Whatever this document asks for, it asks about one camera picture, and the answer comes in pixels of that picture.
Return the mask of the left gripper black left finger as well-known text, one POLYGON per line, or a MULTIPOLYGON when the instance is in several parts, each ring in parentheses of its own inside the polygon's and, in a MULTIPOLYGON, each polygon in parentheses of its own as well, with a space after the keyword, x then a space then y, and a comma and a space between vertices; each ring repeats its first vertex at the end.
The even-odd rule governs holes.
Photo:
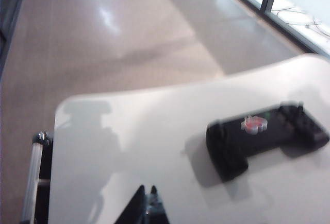
POLYGON ((145 209, 145 187, 138 187, 121 214, 121 223, 140 223, 145 209))

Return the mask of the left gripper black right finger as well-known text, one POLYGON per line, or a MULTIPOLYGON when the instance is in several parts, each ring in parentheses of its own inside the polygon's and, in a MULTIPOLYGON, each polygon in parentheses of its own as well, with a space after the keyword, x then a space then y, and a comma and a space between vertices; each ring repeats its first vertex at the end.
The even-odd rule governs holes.
POLYGON ((163 205, 163 200, 154 185, 147 196, 147 219, 148 223, 170 223, 163 205))

